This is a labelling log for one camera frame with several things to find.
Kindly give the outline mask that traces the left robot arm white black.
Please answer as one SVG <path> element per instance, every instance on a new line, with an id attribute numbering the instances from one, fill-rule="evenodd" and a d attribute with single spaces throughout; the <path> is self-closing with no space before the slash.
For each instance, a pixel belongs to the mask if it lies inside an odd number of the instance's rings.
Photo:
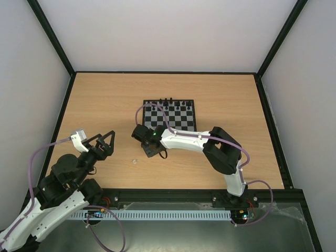
<path id="1" fill-rule="evenodd" d="M 33 251 L 54 230 L 76 211 L 102 198 L 103 189 L 93 174 L 95 164 L 114 151 L 115 132 L 87 138 L 83 129 L 49 146 L 71 141 L 79 156 L 64 154 L 36 187 L 29 183 L 30 200 L 26 207 L 1 232 L 1 251 Z"/>

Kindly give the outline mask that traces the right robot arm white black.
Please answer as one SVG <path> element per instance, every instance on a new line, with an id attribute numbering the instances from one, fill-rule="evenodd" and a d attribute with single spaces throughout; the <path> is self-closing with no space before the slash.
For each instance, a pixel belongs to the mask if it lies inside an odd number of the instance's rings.
<path id="1" fill-rule="evenodd" d="M 149 158 L 170 149 L 203 153 L 211 166 L 224 175 L 230 202 L 239 206 L 247 200 L 245 182 L 239 168 L 242 147 L 222 128 L 193 132 L 167 128 L 165 125 L 159 125 L 153 130 L 138 124 L 132 137 L 141 143 Z"/>

